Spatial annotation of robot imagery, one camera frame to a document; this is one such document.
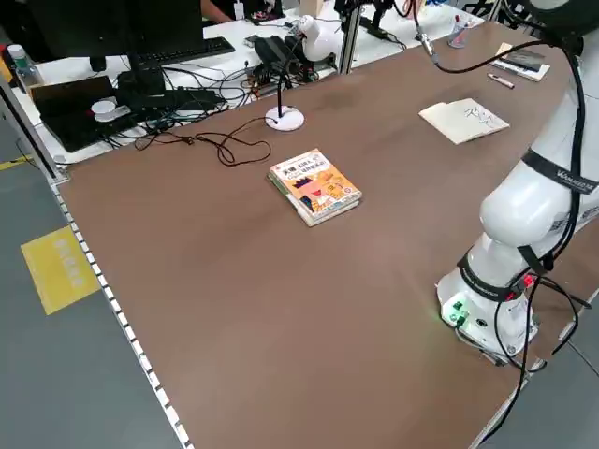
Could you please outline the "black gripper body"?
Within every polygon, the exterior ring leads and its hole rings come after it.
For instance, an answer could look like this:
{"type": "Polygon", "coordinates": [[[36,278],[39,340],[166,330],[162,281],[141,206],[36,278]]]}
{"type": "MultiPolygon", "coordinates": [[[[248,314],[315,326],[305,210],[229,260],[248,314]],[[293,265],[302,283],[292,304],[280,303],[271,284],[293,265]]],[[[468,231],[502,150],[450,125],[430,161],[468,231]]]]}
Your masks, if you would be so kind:
{"type": "Polygon", "coordinates": [[[362,6],[374,5],[376,10],[389,10],[393,7],[393,0],[335,0],[335,10],[354,10],[362,6]]]}

